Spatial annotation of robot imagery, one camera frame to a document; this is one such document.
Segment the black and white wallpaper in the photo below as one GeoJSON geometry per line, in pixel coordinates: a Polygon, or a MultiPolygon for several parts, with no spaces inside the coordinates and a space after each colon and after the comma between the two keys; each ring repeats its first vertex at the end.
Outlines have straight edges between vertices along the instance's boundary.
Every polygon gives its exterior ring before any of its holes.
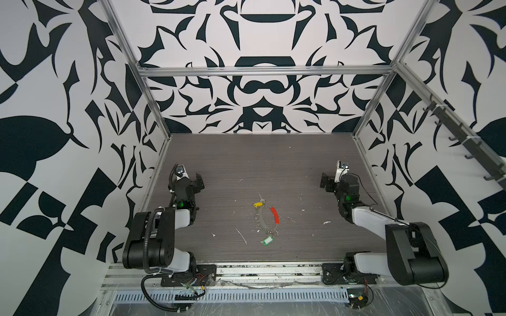
{"type": "Polygon", "coordinates": [[[113,0],[144,67],[388,64],[422,3],[113,0]]]}
{"type": "Polygon", "coordinates": [[[381,75],[151,77],[171,132],[352,132],[381,75]]]}
{"type": "MultiPolygon", "coordinates": [[[[504,154],[506,4],[441,0],[407,64],[504,154]]],[[[454,312],[506,312],[506,192],[397,76],[360,135],[388,207],[430,225],[449,266],[454,312]]]]}
{"type": "Polygon", "coordinates": [[[164,137],[96,0],[0,4],[2,315],[89,314],[164,137]]]}
{"type": "Polygon", "coordinates": [[[407,65],[506,157],[506,3],[441,0],[407,65]]]}

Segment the paper scrap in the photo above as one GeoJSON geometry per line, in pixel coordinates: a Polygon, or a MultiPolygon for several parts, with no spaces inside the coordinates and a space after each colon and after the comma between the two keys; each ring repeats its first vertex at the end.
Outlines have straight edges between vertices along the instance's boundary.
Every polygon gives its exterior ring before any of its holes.
{"type": "Polygon", "coordinates": [[[244,239],[244,236],[241,234],[241,232],[240,232],[238,229],[235,229],[235,230],[239,233],[239,235],[241,235],[242,240],[244,240],[244,243],[245,243],[245,244],[248,244],[248,243],[246,242],[246,239],[244,239]]]}

